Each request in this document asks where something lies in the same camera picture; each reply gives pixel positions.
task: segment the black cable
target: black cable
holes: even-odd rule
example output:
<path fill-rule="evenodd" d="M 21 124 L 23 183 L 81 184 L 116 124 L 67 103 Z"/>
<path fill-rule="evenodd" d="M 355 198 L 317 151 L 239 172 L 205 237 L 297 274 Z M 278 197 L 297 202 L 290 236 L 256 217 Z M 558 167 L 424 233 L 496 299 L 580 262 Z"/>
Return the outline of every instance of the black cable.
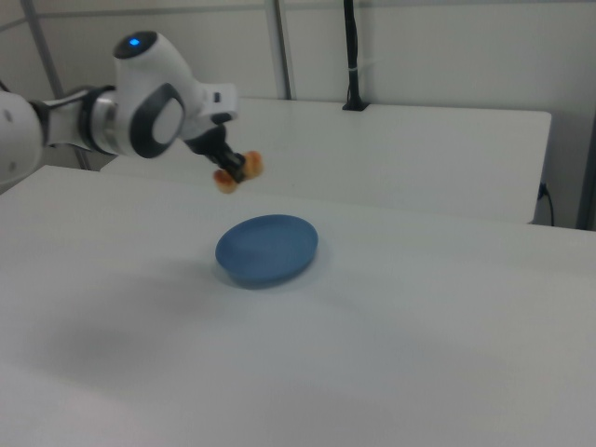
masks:
<path fill-rule="evenodd" d="M 544 195 L 549 200 L 549 206 L 550 206 L 550 226 L 555 226 L 555 209 L 552 206 L 552 197 L 550 196 L 550 192 L 549 192 L 548 189 L 545 191 Z"/>
<path fill-rule="evenodd" d="M 540 184 L 540 189 L 538 189 L 538 200 L 542 197 L 546 196 L 549 200 L 549 208 L 550 208 L 550 226 L 555 226 L 555 208 L 552 205 L 552 197 L 550 196 L 550 191 L 547 188 L 546 183 Z"/>
<path fill-rule="evenodd" d="M 79 97 L 73 98 L 73 99 L 71 99 L 69 101 L 59 102 L 57 104 L 49 105 L 47 108 L 49 110 L 60 109 L 63 105 L 68 105 L 68 104 L 72 104 L 73 102 L 81 102 L 81 101 L 83 101 L 83 97 L 80 97 L 79 96 Z"/>
<path fill-rule="evenodd" d="M 10 90 L 8 89 L 8 87 L 7 87 L 7 86 L 4 84 L 4 82 L 2 82 L 1 80 L 0 80 L 0 88 L 1 88 L 3 91 L 6 91 L 6 92 L 10 93 Z"/>
<path fill-rule="evenodd" d="M 354 22 L 354 40 L 356 42 L 354 42 L 355 47 L 356 47 L 356 60 L 358 60 L 358 27 L 356 26 L 356 23 Z M 346 101 L 347 103 L 350 102 L 350 85 L 348 83 L 347 85 L 347 99 Z"/>

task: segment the white table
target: white table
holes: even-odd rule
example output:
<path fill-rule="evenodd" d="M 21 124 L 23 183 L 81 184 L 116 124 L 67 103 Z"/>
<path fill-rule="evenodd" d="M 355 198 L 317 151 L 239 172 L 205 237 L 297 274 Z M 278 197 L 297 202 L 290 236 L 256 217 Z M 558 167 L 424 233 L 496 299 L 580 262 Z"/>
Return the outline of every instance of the white table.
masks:
<path fill-rule="evenodd" d="M 241 100 L 237 152 L 261 151 L 247 191 L 505 222 L 534 219 L 550 115 L 542 112 Z M 102 172 L 211 184 L 213 166 L 177 142 Z"/>
<path fill-rule="evenodd" d="M 229 227 L 315 262 L 245 290 Z M 45 167 L 0 196 L 0 445 L 596 441 L 596 235 Z"/>

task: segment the blue bowl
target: blue bowl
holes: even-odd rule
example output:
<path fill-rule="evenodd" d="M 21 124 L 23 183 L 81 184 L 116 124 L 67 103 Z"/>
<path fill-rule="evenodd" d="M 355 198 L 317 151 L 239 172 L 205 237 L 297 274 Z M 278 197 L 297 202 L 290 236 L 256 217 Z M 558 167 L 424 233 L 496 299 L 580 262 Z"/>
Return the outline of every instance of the blue bowl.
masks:
<path fill-rule="evenodd" d="M 256 217 L 225 233 L 215 258 L 238 282 L 272 283 L 302 272 L 317 251 L 315 227 L 281 214 Z"/>

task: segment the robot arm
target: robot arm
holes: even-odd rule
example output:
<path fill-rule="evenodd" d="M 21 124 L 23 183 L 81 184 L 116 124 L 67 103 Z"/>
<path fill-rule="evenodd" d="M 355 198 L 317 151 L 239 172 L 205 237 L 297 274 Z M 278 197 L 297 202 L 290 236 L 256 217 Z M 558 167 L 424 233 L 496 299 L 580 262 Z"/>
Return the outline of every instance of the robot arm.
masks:
<path fill-rule="evenodd" d="M 6 144 L 7 134 L 0 128 L 5 140 L 0 169 L 9 168 L 8 152 L 22 151 L 26 139 L 27 147 L 41 139 L 39 146 L 69 143 L 104 154 L 154 158 L 181 138 L 235 183 L 251 177 L 244 171 L 245 156 L 225 142 L 224 123 L 237 117 L 234 85 L 200 83 L 168 39 L 154 32 L 125 37 L 114 57 L 115 87 L 81 88 L 60 100 L 29 103 L 0 93 L 0 110 L 5 108 L 17 121 L 9 130 L 20 146 Z"/>

